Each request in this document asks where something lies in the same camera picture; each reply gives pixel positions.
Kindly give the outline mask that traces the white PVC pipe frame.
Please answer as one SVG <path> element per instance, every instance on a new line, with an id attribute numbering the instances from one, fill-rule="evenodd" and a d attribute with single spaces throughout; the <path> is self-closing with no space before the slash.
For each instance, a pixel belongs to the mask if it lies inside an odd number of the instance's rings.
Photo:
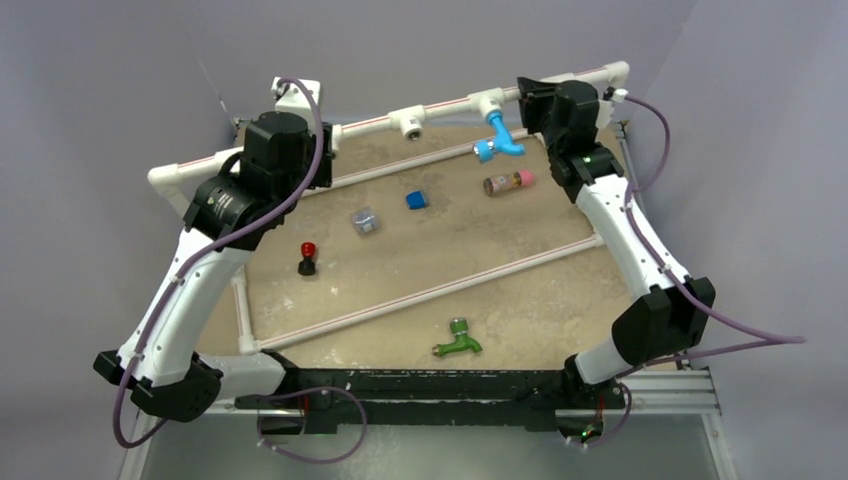
<path id="1" fill-rule="evenodd" d="M 482 119 L 488 119 L 490 115 L 499 113 L 503 107 L 517 100 L 516 88 L 492 88 L 465 97 L 442 101 L 430 105 L 413 105 L 399 110 L 386 113 L 382 116 L 362 120 L 346 125 L 336 124 L 332 128 L 331 148 L 336 150 L 339 144 L 347 139 L 357 136 L 397 130 L 401 135 L 414 141 L 421 136 L 425 122 L 437 118 L 450 117 L 461 113 L 477 112 Z M 413 158 L 399 160 L 385 166 L 363 170 L 357 173 L 342 176 L 334 180 L 332 186 L 335 189 L 374 180 L 390 174 L 399 173 L 415 167 L 433 164 L 448 160 L 457 156 L 465 155 L 475 149 L 475 144 L 465 143 L 459 146 L 439 150 Z M 183 213 L 188 208 L 187 198 L 179 192 L 179 186 L 190 178 L 199 177 L 207 172 L 214 172 L 232 154 L 235 148 L 219 151 L 216 154 L 193 160 L 191 162 L 168 164 L 152 168 L 147 174 L 147 180 L 154 190 L 178 212 Z M 253 334 L 247 294 L 247 275 L 244 269 L 238 269 L 232 274 L 230 283 L 235 294 L 236 319 L 238 328 L 238 349 L 240 354 L 247 355 L 258 352 L 263 348 L 278 349 L 293 345 L 301 341 L 314 338 L 320 334 L 338 331 L 344 327 L 352 326 L 421 304 L 425 301 L 434 300 L 448 294 L 483 284 L 485 282 L 500 279 L 507 275 L 528 270 L 554 260 L 582 252 L 603 243 L 599 234 L 580 240 L 565 246 L 554 248 L 546 252 L 532 255 L 521 260 L 516 260 L 502 266 L 498 266 L 481 273 L 473 274 L 457 279 L 436 287 L 422 290 L 404 297 L 383 302 L 363 310 L 342 315 L 340 317 L 322 322 L 314 327 L 298 330 L 291 334 L 284 334 L 269 340 L 257 340 Z"/>

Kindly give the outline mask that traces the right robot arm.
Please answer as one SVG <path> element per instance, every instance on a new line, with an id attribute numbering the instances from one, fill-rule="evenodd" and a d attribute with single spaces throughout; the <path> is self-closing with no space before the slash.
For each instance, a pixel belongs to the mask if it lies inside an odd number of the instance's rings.
<path id="1" fill-rule="evenodd" d="M 576 79 L 517 80 L 523 127 L 541 136 L 552 178 L 610 251 L 633 298 L 601 344 L 569 357 L 561 392 L 576 407 L 601 384 L 652 360 L 697 346 L 715 300 L 706 278 L 693 278 L 665 248 L 633 198 L 616 156 L 598 138 L 614 91 L 599 94 Z"/>

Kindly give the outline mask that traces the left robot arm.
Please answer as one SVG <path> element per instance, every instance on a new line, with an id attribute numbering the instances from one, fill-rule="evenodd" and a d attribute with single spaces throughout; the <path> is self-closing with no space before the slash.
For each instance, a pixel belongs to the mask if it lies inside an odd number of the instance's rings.
<path id="1" fill-rule="evenodd" d="M 175 422 L 190 422 L 227 397 L 292 405 L 298 382 L 275 355 L 210 356 L 195 347 L 263 236 L 283 224 L 305 190 L 331 185 L 331 139 L 331 125 L 318 115 L 266 112 L 251 121 L 241 151 L 197 187 L 143 319 L 120 348 L 95 357 L 94 371 L 125 388 L 143 412 Z"/>

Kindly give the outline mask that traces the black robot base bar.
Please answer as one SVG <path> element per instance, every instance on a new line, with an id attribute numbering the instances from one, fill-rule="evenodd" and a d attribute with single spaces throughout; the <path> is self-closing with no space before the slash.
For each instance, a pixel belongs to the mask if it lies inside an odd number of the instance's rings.
<path id="1" fill-rule="evenodd" d="M 309 434 L 344 425 L 521 427 L 578 435 L 626 405 L 611 381 L 577 386 L 560 370 L 294 368 L 276 392 L 240 397 L 240 410 L 292 410 Z"/>

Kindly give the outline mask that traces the green water faucet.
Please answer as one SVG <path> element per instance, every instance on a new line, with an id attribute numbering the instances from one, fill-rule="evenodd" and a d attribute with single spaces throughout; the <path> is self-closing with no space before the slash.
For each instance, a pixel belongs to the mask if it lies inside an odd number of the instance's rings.
<path id="1" fill-rule="evenodd" d="M 456 317 L 449 324 L 453 341 L 447 344 L 437 344 L 431 349 L 431 354 L 441 358 L 455 353 L 470 351 L 479 354 L 483 351 L 482 345 L 469 335 L 468 321 L 464 317 Z"/>

